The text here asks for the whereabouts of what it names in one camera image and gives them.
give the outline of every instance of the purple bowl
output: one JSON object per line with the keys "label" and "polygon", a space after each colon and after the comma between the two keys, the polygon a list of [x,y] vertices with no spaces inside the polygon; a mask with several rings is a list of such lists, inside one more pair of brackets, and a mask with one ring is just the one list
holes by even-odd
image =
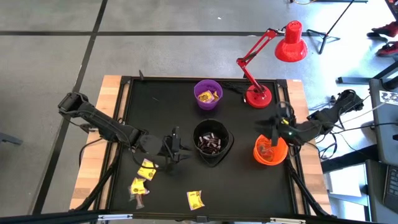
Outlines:
{"label": "purple bowl", "polygon": [[[208,90],[210,90],[211,92],[217,91],[217,95],[219,98],[216,102],[204,103],[198,99],[198,96],[201,93],[206,92]],[[212,110],[214,107],[216,107],[217,103],[223,97],[223,89],[220,86],[220,84],[218,84],[214,80],[202,80],[198,82],[193,88],[193,94],[195,95],[195,98],[197,99],[198,105],[201,109]]]}

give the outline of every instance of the red desk lamp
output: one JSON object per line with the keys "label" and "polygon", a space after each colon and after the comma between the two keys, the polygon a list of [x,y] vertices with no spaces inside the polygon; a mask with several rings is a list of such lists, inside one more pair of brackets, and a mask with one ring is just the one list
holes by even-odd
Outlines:
{"label": "red desk lamp", "polygon": [[[307,45],[301,38],[302,25],[299,21],[292,21],[287,24],[285,38],[281,40],[275,49],[275,56],[284,62],[298,62],[307,56]],[[267,29],[265,34],[254,44],[254,47],[244,56],[238,58],[236,63],[242,68],[244,74],[252,83],[246,91],[247,102],[255,108],[265,108],[272,99],[270,90],[264,85],[259,85],[256,79],[250,74],[246,66],[248,63],[268,44],[270,40],[277,36],[279,31]]]}

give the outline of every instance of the tripod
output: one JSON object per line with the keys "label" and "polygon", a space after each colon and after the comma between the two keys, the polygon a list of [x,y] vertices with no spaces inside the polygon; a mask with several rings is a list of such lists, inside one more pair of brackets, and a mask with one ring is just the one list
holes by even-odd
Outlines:
{"label": "tripod", "polygon": [[341,17],[343,17],[344,13],[346,13],[347,9],[352,5],[352,3],[353,3],[354,1],[355,1],[355,0],[351,0],[351,2],[349,2],[347,8],[343,11],[343,13],[340,15],[340,17],[336,20],[336,22],[332,25],[332,27],[329,29],[329,31],[328,31],[327,33],[318,32],[318,31],[315,31],[315,30],[307,29],[307,32],[308,32],[308,34],[309,34],[310,36],[311,36],[311,33],[314,33],[314,34],[320,35],[320,36],[322,37],[322,39],[323,39],[323,40],[322,40],[322,44],[321,44],[321,48],[320,48],[320,50],[318,51],[318,54],[322,54],[323,48],[325,47],[325,44],[326,44],[326,40],[327,40],[327,39],[329,39],[329,38],[334,38],[335,40],[340,40],[339,37],[332,37],[332,36],[329,36],[329,34],[330,34],[331,30],[333,30],[333,28],[335,28],[337,22],[341,19]]}

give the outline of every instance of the yellow candy wrapper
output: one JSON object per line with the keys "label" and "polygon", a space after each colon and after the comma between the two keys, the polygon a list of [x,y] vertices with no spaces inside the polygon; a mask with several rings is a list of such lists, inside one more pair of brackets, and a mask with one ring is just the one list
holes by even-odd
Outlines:
{"label": "yellow candy wrapper", "polygon": [[147,190],[144,187],[146,179],[134,178],[130,188],[130,194],[146,194]]}
{"label": "yellow candy wrapper", "polygon": [[[154,163],[147,159],[144,159],[144,161],[142,162],[142,165],[144,167],[154,167]],[[156,173],[155,169],[147,169],[147,168],[141,167],[138,170],[138,175],[140,175],[141,177],[143,177],[147,180],[152,180],[152,178],[154,178],[154,176],[155,176],[155,173]]]}
{"label": "yellow candy wrapper", "polygon": [[213,93],[213,96],[214,96],[214,102],[216,102],[219,99],[219,96],[217,95],[217,91],[215,91]]}
{"label": "yellow candy wrapper", "polygon": [[201,190],[187,192],[187,197],[188,197],[189,207],[191,210],[195,210],[195,209],[202,208],[205,206],[205,204],[203,204],[203,202],[201,201],[201,198],[200,198]]}
{"label": "yellow candy wrapper", "polygon": [[215,98],[211,91],[207,90],[206,92],[200,93],[198,99],[204,103],[211,103]]}
{"label": "yellow candy wrapper", "polygon": [[136,209],[144,208],[144,203],[142,202],[142,195],[136,194],[137,206]]}

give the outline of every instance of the gray floor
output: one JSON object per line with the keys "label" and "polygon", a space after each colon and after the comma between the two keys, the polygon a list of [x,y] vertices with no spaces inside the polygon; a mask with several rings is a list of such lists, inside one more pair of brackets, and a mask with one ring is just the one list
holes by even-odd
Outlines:
{"label": "gray floor", "polygon": [[[93,29],[100,0],[0,1],[0,30]],[[327,31],[345,3],[317,2],[307,6],[287,1],[108,1],[101,31],[257,31],[281,28],[298,19],[304,29]],[[372,27],[390,23],[384,1],[354,3],[332,32],[342,39],[317,54],[319,38],[306,37],[308,56],[284,63],[274,56],[277,41],[253,60],[250,71],[258,78],[301,79],[309,106],[351,86],[338,86],[339,76],[372,77],[393,62],[377,58],[383,43],[368,40]],[[76,80],[89,37],[0,36],[0,131],[24,140],[22,146],[0,144],[0,216],[29,212],[33,194],[57,132],[59,101]],[[241,77],[235,60],[258,37],[97,37],[81,92],[95,103],[103,75]],[[356,86],[360,96],[368,93]],[[353,122],[357,126],[364,120]],[[44,212],[68,210],[78,172],[78,151],[86,135],[70,127]],[[360,131],[356,147],[371,144]],[[344,144],[339,152],[349,152]]]}

